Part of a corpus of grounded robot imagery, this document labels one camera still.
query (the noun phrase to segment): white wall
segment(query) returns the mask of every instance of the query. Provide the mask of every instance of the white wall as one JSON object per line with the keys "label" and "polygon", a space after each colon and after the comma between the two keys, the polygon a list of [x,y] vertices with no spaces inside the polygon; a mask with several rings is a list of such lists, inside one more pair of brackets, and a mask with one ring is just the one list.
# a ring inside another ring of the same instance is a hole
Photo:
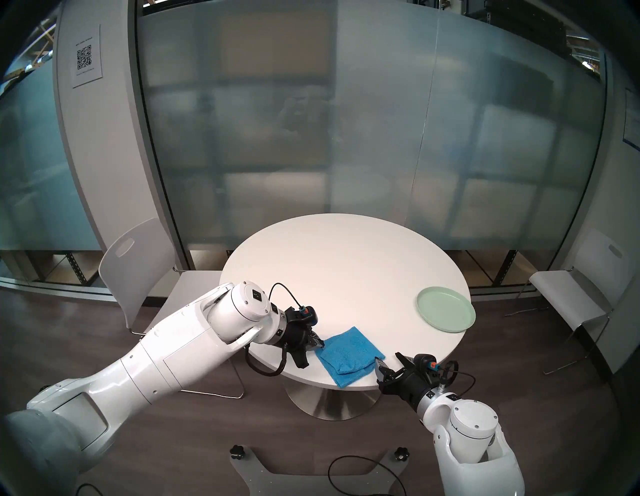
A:
{"label": "white wall", "polygon": [[[142,221],[163,220],[145,173],[147,158],[136,139],[139,123],[134,121],[127,91],[132,79],[129,7],[130,0],[67,0],[56,27],[54,87],[57,83],[61,134],[63,141],[66,136],[69,166],[103,249]],[[74,46],[96,24],[100,24],[102,79],[73,88]],[[151,295],[168,294],[177,278],[166,279],[159,283],[162,289]]]}
{"label": "white wall", "polygon": [[[640,268],[640,152],[622,141],[625,126],[625,89],[634,85],[620,65],[608,58],[607,111],[611,128],[603,132],[599,153],[604,154],[595,193],[564,267],[570,267],[575,251],[590,228],[616,241]],[[600,328],[590,329],[596,338]],[[612,372],[617,371],[640,344],[640,276],[630,284],[615,308],[598,348]]]}

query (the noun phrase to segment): blue towel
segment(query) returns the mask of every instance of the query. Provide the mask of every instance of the blue towel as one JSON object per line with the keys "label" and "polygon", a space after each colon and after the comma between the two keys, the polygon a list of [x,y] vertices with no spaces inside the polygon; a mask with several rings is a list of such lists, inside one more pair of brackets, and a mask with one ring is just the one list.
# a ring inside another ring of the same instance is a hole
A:
{"label": "blue towel", "polygon": [[370,374],[376,366],[375,358],[385,357],[355,327],[325,339],[324,348],[317,349],[316,356],[339,387]]}

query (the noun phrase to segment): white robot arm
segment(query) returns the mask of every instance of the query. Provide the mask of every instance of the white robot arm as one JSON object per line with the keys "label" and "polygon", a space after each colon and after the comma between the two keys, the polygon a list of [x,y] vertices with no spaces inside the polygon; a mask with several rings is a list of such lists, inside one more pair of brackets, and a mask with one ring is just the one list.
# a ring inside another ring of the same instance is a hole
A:
{"label": "white robot arm", "polygon": [[301,336],[315,336],[310,325],[296,325],[296,316],[249,281],[220,285],[160,321],[97,374],[42,390],[27,410],[7,416],[8,426],[36,468],[70,493],[78,473],[102,459],[129,417],[203,378],[250,342],[292,351],[292,339],[300,345]]}
{"label": "white robot arm", "polygon": [[[283,312],[249,281],[223,284],[160,321],[97,374],[43,389],[27,410],[8,415],[7,425],[38,472],[60,494],[71,494],[77,475],[102,459],[129,417],[249,343],[278,346],[298,367],[307,366],[306,351],[323,345],[311,329],[316,323],[312,307]],[[431,355],[396,356],[404,365],[397,372],[376,359],[380,390],[409,403],[433,433],[447,496],[523,495],[518,462],[495,412],[447,392],[444,374],[424,365],[435,364]],[[479,463],[485,451],[488,461]]]}
{"label": "white robot arm", "polygon": [[[445,494],[522,496],[524,479],[495,411],[448,392],[446,387],[454,378],[448,374],[456,371],[439,373],[433,355],[416,355],[412,360],[396,353],[396,357],[404,365],[397,372],[376,359],[380,390],[409,403],[433,433]],[[481,462],[485,452],[487,460]]]}

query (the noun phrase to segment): glass panel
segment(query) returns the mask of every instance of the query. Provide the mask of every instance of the glass panel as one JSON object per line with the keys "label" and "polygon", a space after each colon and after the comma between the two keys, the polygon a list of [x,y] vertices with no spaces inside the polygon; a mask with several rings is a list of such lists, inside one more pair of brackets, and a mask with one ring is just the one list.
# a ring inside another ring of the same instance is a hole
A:
{"label": "glass panel", "polygon": [[508,256],[509,250],[469,250],[467,253],[476,264],[482,267],[493,282],[504,263],[504,259]]}
{"label": "glass panel", "polygon": [[462,250],[472,285],[490,285],[509,250],[546,269],[569,227],[604,112],[573,59],[384,0],[202,2],[139,26],[158,165],[197,268],[274,222],[348,212]]}
{"label": "glass panel", "polygon": [[491,286],[493,283],[469,252],[465,250],[449,250],[447,255],[456,263],[469,287]]}
{"label": "glass panel", "polygon": [[437,18],[387,1],[281,1],[139,20],[158,165],[196,266],[295,216],[404,223]]}
{"label": "glass panel", "polygon": [[[102,255],[67,164],[53,99],[52,63],[47,61],[0,96],[3,274],[45,280],[66,253],[86,250],[96,250],[86,260]],[[54,253],[61,254],[60,260]],[[88,271],[87,279],[97,270],[95,261],[79,265]],[[78,284],[72,269],[69,273],[69,282]]]}
{"label": "glass panel", "polygon": [[526,284],[531,275],[537,272],[536,268],[527,260],[522,253],[516,253],[516,257],[511,263],[511,267],[502,280],[503,285]]}
{"label": "glass panel", "polygon": [[555,251],[586,186],[603,112],[603,85],[578,64],[441,15],[406,225],[447,249]]}

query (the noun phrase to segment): mint green plate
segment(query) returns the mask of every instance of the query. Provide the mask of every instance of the mint green plate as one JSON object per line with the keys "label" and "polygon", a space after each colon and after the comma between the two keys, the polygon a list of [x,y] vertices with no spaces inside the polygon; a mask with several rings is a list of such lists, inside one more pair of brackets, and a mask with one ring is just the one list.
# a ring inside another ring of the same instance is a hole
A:
{"label": "mint green plate", "polygon": [[427,324],[444,332],[465,331],[476,321],[471,302],[448,287],[426,287],[418,293],[415,302]]}

